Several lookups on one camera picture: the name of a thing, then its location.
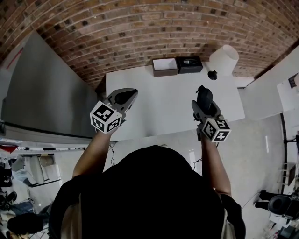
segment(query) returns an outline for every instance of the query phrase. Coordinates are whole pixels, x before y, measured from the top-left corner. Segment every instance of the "fiducial marker cube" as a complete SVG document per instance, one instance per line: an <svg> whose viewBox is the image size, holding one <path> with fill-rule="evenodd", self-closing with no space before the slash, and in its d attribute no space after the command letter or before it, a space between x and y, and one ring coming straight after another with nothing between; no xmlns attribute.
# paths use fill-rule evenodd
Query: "fiducial marker cube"
<svg viewBox="0 0 299 239"><path fill-rule="evenodd" d="M105 134L121 125L121 118L122 114L100 101L90 112L91 125Z"/></svg>
<svg viewBox="0 0 299 239"><path fill-rule="evenodd" d="M208 118L202 128L202 132L211 142L223 142L231 132L226 119Z"/></svg>

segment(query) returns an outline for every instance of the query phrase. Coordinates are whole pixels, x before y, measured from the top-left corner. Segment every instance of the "brown box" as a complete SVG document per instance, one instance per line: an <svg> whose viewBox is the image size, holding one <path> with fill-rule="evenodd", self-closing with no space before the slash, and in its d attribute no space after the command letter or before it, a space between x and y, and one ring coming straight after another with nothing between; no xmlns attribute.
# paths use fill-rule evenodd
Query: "brown box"
<svg viewBox="0 0 299 239"><path fill-rule="evenodd" d="M178 74L178 65L175 58L152 59L154 77L175 76Z"/></svg>

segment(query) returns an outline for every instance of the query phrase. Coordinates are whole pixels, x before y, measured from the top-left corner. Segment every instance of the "forearm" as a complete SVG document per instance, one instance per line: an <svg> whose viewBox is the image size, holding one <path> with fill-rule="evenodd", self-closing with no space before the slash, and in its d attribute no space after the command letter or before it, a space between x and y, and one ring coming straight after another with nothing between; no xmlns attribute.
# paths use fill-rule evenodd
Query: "forearm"
<svg viewBox="0 0 299 239"><path fill-rule="evenodd" d="M231 196L231 187L228 175L222 164L215 143L211 143L207 137L201 137L202 148L202 175L218 193Z"/></svg>
<svg viewBox="0 0 299 239"><path fill-rule="evenodd" d="M110 134L104 134L100 131L97 132L77 162L73 171L73 177L82 174L103 172L109 150L110 138Z"/></svg>

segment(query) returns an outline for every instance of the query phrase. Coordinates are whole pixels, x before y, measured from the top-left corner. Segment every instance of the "refrigerator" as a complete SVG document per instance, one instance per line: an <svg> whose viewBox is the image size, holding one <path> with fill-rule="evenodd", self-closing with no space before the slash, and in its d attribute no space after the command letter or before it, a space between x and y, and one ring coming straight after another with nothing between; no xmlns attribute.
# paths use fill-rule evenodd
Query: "refrigerator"
<svg viewBox="0 0 299 239"><path fill-rule="evenodd" d="M0 67L0 144L88 144L97 94L38 35Z"/></svg>

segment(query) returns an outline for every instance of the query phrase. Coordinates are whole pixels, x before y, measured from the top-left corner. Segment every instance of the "brick wall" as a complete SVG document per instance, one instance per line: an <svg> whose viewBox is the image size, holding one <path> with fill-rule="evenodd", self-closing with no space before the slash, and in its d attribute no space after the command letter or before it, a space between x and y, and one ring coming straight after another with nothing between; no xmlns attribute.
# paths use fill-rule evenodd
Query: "brick wall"
<svg viewBox="0 0 299 239"><path fill-rule="evenodd" d="M299 39L297 0L0 0L0 57L36 30L88 84L151 58L237 49L254 77Z"/></svg>

